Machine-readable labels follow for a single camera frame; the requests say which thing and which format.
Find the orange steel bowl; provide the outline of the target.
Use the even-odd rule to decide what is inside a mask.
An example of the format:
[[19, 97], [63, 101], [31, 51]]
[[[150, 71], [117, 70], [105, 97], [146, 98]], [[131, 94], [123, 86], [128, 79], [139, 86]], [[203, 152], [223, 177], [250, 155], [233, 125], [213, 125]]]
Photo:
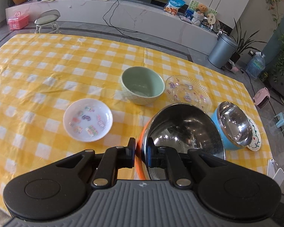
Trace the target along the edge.
[[211, 118], [200, 108], [174, 103], [161, 109], [144, 126], [136, 145], [135, 168], [140, 180], [163, 180], [162, 169], [148, 169], [147, 140], [152, 138], [157, 147], [168, 146], [179, 153], [200, 149], [220, 159], [226, 159], [221, 136]]

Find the white sticker-pattern small plate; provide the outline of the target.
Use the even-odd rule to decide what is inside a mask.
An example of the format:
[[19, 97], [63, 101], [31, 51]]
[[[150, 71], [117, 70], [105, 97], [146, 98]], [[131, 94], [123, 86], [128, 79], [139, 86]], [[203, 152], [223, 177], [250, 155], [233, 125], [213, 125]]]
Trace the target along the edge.
[[94, 142], [109, 133], [113, 115], [102, 101], [84, 98], [67, 107], [62, 123], [71, 138], [81, 142]]

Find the clear glass cartoon plate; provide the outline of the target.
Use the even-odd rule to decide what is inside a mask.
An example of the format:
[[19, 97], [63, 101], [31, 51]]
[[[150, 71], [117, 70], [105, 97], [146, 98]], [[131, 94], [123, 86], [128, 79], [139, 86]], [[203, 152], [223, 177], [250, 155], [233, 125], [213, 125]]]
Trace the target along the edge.
[[165, 93], [172, 103], [188, 103], [204, 112], [212, 108], [211, 99], [206, 90], [195, 80], [184, 75], [172, 75], [165, 81]]

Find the green ceramic bowl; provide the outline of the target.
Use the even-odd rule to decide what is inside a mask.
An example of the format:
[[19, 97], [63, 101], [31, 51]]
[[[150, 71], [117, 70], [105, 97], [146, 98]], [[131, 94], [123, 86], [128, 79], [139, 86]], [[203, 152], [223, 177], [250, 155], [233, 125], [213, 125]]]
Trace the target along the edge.
[[141, 66], [127, 68], [120, 77], [122, 95], [136, 105], [146, 106], [165, 91], [165, 83], [155, 71]]

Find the white floral painted plate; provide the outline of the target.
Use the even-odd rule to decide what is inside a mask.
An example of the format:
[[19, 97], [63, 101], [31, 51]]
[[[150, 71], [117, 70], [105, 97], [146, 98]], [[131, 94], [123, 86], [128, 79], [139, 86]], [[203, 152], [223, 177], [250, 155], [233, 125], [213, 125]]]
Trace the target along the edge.
[[262, 140], [261, 140], [261, 135], [260, 135], [260, 131], [257, 127], [257, 125], [255, 124], [255, 122], [251, 119], [251, 117], [249, 117], [247, 115], [248, 121], [250, 123], [251, 126], [251, 130], [252, 130], [252, 141], [250, 143], [250, 145], [248, 145], [248, 149], [256, 152], [259, 151], [262, 145]]

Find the yellow white checkered tablecloth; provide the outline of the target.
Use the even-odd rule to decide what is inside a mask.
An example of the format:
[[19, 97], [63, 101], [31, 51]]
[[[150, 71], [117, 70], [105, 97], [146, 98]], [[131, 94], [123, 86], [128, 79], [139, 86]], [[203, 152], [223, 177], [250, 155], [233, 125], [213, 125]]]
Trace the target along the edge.
[[[62, 34], [18, 34], [0, 48], [0, 209], [2, 194], [14, 177], [91, 148], [97, 153], [138, 138], [144, 125], [169, 99], [162, 95], [148, 106], [128, 101], [120, 76], [142, 66], [163, 79], [184, 75], [207, 91], [212, 107], [223, 101], [239, 106], [257, 125], [259, 151], [229, 151], [228, 161], [266, 173], [272, 158], [258, 111], [245, 86], [230, 77], [190, 61], [126, 43]], [[86, 143], [66, 133], [66, 108], [94, 98], [112, 111], [113, 125], [101, 140]]]

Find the pink small heater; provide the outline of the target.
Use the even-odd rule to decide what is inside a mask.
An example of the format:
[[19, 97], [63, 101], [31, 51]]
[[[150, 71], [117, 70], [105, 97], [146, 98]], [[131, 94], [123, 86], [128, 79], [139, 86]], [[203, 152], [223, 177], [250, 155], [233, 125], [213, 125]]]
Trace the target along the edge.
[[270, 101], [270, 93], [266, 87], [259, 89], [252, 98], [255, 106], [263, 108]]

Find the white grey phone stand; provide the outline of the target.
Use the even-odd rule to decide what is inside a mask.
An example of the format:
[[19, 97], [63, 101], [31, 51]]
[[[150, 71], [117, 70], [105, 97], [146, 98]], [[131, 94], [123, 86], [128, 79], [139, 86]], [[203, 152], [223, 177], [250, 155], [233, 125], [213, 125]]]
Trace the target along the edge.
[[277, 169], [277, 163], [273, 158], [268, 160], [266, 175], [272, 178], [279, 186], [284, 181], [284, 171], [282, 168]]

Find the grey metal trash bin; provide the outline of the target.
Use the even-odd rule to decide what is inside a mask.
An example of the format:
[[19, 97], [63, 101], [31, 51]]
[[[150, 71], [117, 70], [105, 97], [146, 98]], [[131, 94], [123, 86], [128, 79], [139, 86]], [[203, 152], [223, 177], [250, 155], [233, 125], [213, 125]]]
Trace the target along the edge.
[[237, 49], [238, 44], [225, 33], [218, 36], [218, 41], [208, 56], [209, 62], [221, 69]]

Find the light blue plastic stool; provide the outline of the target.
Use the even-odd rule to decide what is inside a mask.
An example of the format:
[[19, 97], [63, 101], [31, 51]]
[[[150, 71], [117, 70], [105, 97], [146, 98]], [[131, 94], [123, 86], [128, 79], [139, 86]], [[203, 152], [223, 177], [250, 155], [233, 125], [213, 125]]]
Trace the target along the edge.
[[275, 116], [275, 118], [277, 119], [277, 122], [273, 124], [273, 127], [283, 132], [284, 131], [284, 113], [280, 112], [279, 114]]

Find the blue water jug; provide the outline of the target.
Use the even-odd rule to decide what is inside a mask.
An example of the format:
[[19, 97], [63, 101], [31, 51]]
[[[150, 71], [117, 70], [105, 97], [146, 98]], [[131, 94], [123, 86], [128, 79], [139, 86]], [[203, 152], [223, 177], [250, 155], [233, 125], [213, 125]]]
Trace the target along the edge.
[[256, 80], [265, 67], [265, 55], [262, 52], [255, 52], [245, 71], [251, 79]]

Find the green potted plant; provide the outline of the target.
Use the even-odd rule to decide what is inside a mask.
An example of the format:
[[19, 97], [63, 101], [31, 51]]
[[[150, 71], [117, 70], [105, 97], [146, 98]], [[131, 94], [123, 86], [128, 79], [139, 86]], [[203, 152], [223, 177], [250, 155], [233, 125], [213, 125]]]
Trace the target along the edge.
[[254, 43], [266, 44], [267, 42], [254, 39], [254, 36], [259, 33], [259, 30], [250, 34], [250, 36], [247, 36], [247, 31], [245, 31], [244, 33], [242, 32], [242, 26], [240, 21], [237, 22], [236, 19], [234, 19], [234, 24], [236, 37], [233, 37], [233, 39], [237, 44], [237, 49], [233, 52], [230, 60], [236, 64], [245, 50], [257, 50], [257, 48], [252, 46]]

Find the teddy bear toy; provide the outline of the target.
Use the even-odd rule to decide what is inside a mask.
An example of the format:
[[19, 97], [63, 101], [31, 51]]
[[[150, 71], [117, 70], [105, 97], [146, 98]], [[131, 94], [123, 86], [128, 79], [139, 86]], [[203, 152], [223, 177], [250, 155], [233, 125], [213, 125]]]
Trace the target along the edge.
[[198, 3], [198, 5], [195, 8], [195, 11], [198, 14], [206, 16], [207, 15], [207, 11], [208, 11], [208, 7], [206, 5], [204, 5], [204, 4], [202, 4], [202, 3]]

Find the blue snack bag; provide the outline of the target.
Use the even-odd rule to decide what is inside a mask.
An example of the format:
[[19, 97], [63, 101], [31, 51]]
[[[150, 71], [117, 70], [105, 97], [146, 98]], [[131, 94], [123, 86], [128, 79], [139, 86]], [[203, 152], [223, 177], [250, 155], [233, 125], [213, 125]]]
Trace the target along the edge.
[[168, 0], [168, 3], [164, 7], [164, 11], [171, 14], [177, 15], [178, 10], [185, 5], [183, 0]]

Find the grey round chair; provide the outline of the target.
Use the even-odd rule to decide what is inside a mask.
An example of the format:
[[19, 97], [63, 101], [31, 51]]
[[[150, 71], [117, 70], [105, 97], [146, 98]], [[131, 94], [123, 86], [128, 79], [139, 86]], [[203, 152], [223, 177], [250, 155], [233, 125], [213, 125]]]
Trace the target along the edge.
[[59, 24], [57, 22], [60, 16], [61, 16], [60, 12], [56, 9], [43, 12], [34, 21], [34, 24], [36, 26], [35, 34], [40, 34], [41, 29], [46, 26], [52, 27], [52, 31], [48, 32], [48, 34], [52, 34], [52, 33], [61, 34], [61, 31], [59, 30]]

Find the pink storage box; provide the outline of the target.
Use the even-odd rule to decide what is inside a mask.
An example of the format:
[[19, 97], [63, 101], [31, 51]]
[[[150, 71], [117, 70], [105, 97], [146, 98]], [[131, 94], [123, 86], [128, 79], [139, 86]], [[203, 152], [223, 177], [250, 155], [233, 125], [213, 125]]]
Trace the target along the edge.
[[29, 15], [15, 15], [13, 17], [10, 17], [7, 23], [10, 30], [20, 30], [29, 24]]

